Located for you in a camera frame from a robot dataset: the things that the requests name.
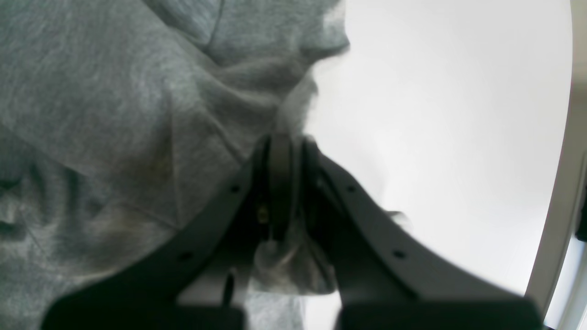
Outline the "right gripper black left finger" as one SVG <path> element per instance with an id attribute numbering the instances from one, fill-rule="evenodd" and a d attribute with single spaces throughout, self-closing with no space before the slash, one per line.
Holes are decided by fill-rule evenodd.
<path id="1" fill-rule="evenodd" d="M 179 234 L 102 282 L 55 302 L 43 330 L 247 330 L 261 242 L 285 238 L 293 144 L 262 138 L 251 159 Z"/>

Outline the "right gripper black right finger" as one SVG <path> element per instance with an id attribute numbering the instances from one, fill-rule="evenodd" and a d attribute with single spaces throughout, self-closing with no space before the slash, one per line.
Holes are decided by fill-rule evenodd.
<path id="1" fill-rule="evenodd" d="M 302 144 L 308 232 L 342 302 L 336 330 L 539 330 L 534 303 L 422 246 L 317 144 Z"/>

